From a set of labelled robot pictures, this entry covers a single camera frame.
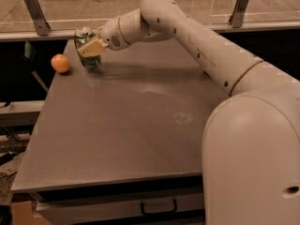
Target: orange ball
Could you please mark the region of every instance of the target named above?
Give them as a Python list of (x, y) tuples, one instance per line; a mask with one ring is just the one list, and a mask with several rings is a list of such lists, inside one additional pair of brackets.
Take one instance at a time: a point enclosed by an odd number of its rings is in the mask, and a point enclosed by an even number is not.
[(63, 54), (55, 55), (51, 60), (51, 65), (58, 73), (67, 72), (71, 68), (71, 64)]

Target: gray tabletop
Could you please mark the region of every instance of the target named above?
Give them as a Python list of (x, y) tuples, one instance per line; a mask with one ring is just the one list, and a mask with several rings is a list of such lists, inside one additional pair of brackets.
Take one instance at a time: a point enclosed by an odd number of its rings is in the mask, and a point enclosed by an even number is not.
[(14, 192), (201, 174), (205, 121), (227, 96), (175, 40), (107, 51), (94, 70), (73, 41), (65, 55)]

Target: drawer handle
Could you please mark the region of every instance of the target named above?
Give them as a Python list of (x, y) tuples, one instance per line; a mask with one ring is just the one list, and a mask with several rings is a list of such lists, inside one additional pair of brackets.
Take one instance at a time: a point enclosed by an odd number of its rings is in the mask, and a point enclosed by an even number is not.
[(142, 211), (142, 214), (143, 214), (144, 216), (168, 215), (168, 214), (171, 214), (171, 213), (175, 213), (175, 212), (177, 211), (177, 200), (176, 200), (176, 199), (173, 199), (173, 200), (172, 200), (172, 204), (173, 204), (173, 209), (170, 210), (170, 211), (156, 212), (156, 213), (147, 213), (147, 212), (144, 210), (144, 203), (142, 202), (142, 203), (141, 203), (141, 211)]

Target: green can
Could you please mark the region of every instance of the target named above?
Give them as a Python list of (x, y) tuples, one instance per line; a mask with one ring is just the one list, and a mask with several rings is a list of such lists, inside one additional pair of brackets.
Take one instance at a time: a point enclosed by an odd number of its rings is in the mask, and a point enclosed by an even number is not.
[[(83, 44), (88, 42), (91, 38), (93, 38), (96, 34), (89, 27), (83, 27), (81, 29), (77, 29), (75, 32), (75, 46), (76, 49), (79, 49)], [(82, 57), (78, 52), (82, 65), (85, 68), (96, 68), (101, 64), (101, 56), (89, 56)]]

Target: floor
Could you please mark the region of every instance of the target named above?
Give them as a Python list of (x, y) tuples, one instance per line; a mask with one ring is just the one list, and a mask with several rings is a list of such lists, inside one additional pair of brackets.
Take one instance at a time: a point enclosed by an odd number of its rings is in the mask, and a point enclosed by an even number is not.
[[(111, 17), (137, 8), (141, 0), (38, 0), (53, 30), (97, 27)], [(201, 23), (227, 23), (236, 0), (175, 0), (179, 7)], [(0, 31), (34, 31), (23, 0), (0, 0)], [(300, 21), (300, 0), (250, 0), (246, 23)], [(0, 166), (0, 173), (18, 170), (23, 154)], [(0, 177), (0, 204), (9, 205), (14, 176)]]

